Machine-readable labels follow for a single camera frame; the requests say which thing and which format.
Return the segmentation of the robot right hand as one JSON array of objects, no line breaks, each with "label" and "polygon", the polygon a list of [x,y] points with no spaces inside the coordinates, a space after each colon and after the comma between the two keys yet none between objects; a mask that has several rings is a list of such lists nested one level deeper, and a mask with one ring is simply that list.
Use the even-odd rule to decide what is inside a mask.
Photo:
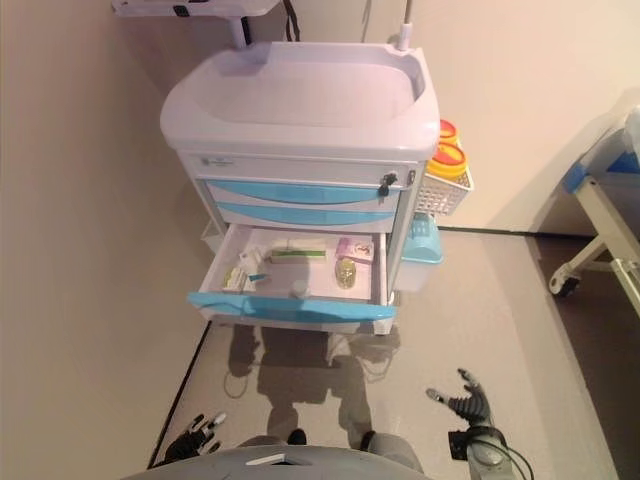
[{"label": "robot right hand", "polygon": [[435,388],[427,388],[427,397],[445,405],[470,426],[492,426],[491,407],[482,385],[467,369],[458,368],[457,373],[464,382],[463,388],[468,393],[467,396],[454,397]]}]

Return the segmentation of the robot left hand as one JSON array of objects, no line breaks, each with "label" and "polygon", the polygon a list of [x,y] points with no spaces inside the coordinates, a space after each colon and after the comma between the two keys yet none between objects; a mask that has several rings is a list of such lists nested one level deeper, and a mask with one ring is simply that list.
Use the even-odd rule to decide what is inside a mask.
[{"label": "robot left hand", "polygon": [[225,422],[227,414],[212,417],[196,416],[188,427],[167,447],[162,464],[170,464],[189,458],[213,453],[221,447],[215,439],[216,430]]}]

